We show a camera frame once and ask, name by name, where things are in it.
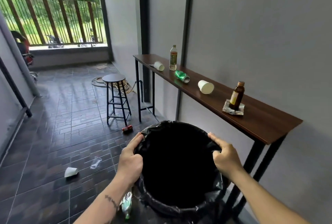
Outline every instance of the cable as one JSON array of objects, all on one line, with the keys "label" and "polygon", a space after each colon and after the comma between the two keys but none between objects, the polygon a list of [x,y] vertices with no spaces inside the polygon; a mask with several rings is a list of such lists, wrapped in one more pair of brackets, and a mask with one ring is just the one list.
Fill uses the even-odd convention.
[{"label": "cable", "polygon": [[[96,77],[94,79],[92,79],[91,81],[91,84],[96,86],[96,87],[101,87],[101,88],[105,88],[106,87],[106,82],[104,82],[103,80],[102,81],[98,81],[98,80],[102,80],[102,77]],[[135,85],[136,85],[136,82],[134,83],[133,87],[130,89],[130,85],[129,83],[126,81],[126,79],[123,80],[123,85],[124,85],[124,90],[126,92],[126,94],[129,94],[130,92],[135,92],[133,91]],[[118,83],[113,83],[113,87],[118,90]],[[120,85],[120,90],[121,90],[121,93],[124,93],[123,92],[123,89],[122,89],[122,85]]]}]

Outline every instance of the green can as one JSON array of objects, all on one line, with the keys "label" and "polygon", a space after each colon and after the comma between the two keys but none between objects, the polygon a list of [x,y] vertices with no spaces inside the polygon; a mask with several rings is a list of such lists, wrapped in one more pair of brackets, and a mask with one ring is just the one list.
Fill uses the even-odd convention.
[{"label": "green can", "polygon": [[190,81],[190,77],[182,71],[176,70],[175,76],[184,83],[188,83]]}]

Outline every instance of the trash bin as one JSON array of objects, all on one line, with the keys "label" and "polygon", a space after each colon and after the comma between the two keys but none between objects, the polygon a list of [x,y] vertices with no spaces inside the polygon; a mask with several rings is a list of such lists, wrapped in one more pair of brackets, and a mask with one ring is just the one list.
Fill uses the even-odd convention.
[{"label": "trash bin", "polygon": [[213,162],[212,152],[221,149],[205,131],[163,121],[142,134],[135,149],[143,157],[136,186],[145,205],[163,216],[194,222],[220,203],[228,181]]}]

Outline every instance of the wooden console table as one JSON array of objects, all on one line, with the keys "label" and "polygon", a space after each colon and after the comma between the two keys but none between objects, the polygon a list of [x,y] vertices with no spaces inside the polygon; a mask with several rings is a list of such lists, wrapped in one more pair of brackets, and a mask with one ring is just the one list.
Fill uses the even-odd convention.
[{"label": "wooden console table", "polygon": [[[205,108],[209,109],[220,118],[234,126],[243,134],[254,140],[254,144],[247,156],[247,159],[243,165],[244,169],[251,173],[254,168],[260,154],[265,145],[270,145],[267,153],[265,154],[262,162],[260,163],[253,178],[259,181],[268,165],[270,164],[275,153],[279,149],[281,143],[285,139],[286,135],[294,129],[296,126],[302,123],[302,120],[294,117],[286,112],[269,106],[263,102],[260,102],[250,96],[244,95],[242,103],[245,104],[245,113],[243,116],[230,115],[222,111],[226,99],[230,99],[233,89],[229,88],[221,83],[211,80],[203,75],[200,75],[194,71],[191,71],[185,67],[177,66],[177,70],[183,71],[189,75],[190,81],[185,84],[176,78],[175,71],[169,70],[169,60],[162,58],[156,54],[140,54],[134,55],[135,67],[136,67],[136,81],[139,83],[139,67],[138,63],[142,63],[144,66],[152,71],[152,108],[154,114],[154,74],[161,76],[163,79],[180,89],[183,93],[190,96]],[[165,66],[164,71],[158,71],[150,64],[156,61],[160,61]],[[202,94],[198,88],[198,82],[205,80],[214,84],[214,91],[211,94]],[[141,111],[147,108],[140,107],[140,93],[137,89],[137,98],[139,103],[139,121],[141,121]],[[222,216],[227,218],[227,212],[231,212],[233,216],[238,216],[243,209],[246,200],[244,197],[240,200],[235,207],[234,204],[240,194],[240,190],[234,186],[232,189]]]}]

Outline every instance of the drain pipe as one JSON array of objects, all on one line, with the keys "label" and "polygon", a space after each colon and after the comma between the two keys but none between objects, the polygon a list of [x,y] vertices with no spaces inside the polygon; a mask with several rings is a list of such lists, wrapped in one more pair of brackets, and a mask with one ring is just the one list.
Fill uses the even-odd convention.
[{"label": "drain pipe", "polygon": [[40,93],[39,93],[34,81],[32,80],[29,69],[28,69],[26,63],[24,62],[22,54],[20,53],[20,51],[16,45],[15,39],[13,38],[12,33],[10,32],[10,30],[6,24],[6,21],[5,21],[5,18],[3,16],[2,12],[0,12],[0,30],[2,31],[4,37],[7,41],[7,44],[9,46],[10,50],[12,51],[12,54],[19,66],[19,69],[21,70],[21,72],[24,76],[24,79],[26,80],[29,88],[31,89],[32,94],[34,96],[40,97]]}]

